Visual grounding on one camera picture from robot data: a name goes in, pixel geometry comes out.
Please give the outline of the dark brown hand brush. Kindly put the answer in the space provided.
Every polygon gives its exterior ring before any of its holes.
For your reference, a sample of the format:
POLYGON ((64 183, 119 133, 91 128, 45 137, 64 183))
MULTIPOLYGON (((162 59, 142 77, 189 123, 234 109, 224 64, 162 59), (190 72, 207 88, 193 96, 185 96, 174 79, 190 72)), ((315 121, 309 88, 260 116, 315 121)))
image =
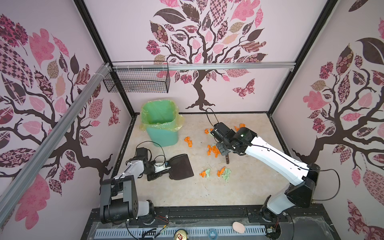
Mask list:
POLYGON ((227 165, 230 163, 229 153, 230 152, 226 152, 226 154, 225 154, 225 159, 226 159, 226 164, 227 165))

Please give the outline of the dark brown plastic dustpan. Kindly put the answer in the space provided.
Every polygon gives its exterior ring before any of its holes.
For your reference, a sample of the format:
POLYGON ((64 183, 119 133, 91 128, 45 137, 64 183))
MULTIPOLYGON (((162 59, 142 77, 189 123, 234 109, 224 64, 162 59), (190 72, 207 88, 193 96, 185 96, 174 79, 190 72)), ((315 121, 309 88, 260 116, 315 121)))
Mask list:
POLYGON ((194 176, 194 172, 187 154, 181 154, 172 157, 168 162, 171 165, 169 178, 180 181, 194 176))

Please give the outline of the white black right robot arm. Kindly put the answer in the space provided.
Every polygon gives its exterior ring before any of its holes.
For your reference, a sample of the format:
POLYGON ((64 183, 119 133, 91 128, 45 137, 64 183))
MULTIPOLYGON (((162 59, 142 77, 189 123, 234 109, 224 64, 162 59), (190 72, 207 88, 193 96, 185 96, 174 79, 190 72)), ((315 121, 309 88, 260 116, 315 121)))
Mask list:
POLYGON ((318 165, 307 165, 286 155, 246 127, 235 132, 219 122, 214 125, 211 134, 223 156, 235 153, 254 157, 289 181, 287 187, 267 197, 260 210, 266 220, 271 221, 291 207, 308 208, 311 205, 320 173, 318 165))

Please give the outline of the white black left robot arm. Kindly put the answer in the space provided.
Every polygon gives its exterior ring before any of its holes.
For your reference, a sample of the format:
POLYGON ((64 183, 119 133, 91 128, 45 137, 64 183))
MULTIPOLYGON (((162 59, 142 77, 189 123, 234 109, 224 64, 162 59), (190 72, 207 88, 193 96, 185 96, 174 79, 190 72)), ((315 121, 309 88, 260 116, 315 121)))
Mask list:
POLYGON ((136 180, 146 175, 149 181, 155 180, 171 169, 168 161, 152 161, 152 153, 147 148, 138 148, 135 156, 127 161, 127 168, 120 175, 104 180, 101 184, 100 220, 103 224, 126 220, 143 219, 151 222, 155 218, 152 201, 140 201, 136 180))

